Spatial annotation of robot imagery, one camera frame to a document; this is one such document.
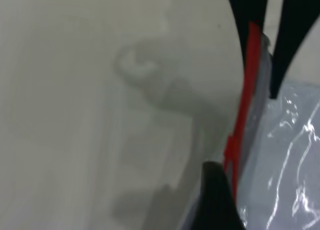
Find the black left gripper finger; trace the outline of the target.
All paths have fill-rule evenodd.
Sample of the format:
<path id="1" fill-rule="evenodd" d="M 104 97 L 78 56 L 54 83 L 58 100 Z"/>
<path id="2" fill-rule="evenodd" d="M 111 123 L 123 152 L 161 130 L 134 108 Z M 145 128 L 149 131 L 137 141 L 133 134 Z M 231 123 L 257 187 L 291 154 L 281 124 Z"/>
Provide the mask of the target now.
<path id="1" fill-rule="evenodd" d="M 221 164 L 202 164 L 199 203 L 196 209 L 198 230 L 243 230 L 227 176 Z"/>

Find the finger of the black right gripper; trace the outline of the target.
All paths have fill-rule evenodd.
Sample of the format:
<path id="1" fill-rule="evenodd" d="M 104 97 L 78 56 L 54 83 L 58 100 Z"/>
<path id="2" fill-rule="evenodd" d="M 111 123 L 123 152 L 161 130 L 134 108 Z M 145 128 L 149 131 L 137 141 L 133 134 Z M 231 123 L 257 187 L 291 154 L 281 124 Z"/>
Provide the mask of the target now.
<path id="1" fill-rule="evenodd" d="M 264 28 L 268 0 L 229 0 L 239 36 L 242 60 L 246 63 L 249 23 Z"/>
<path id="2" fill-rule="evenodd" d="M 270 98 L 276 99 L 291 62 L 320 15 L 320 0 L 283 0 L 272 56 Z"/>

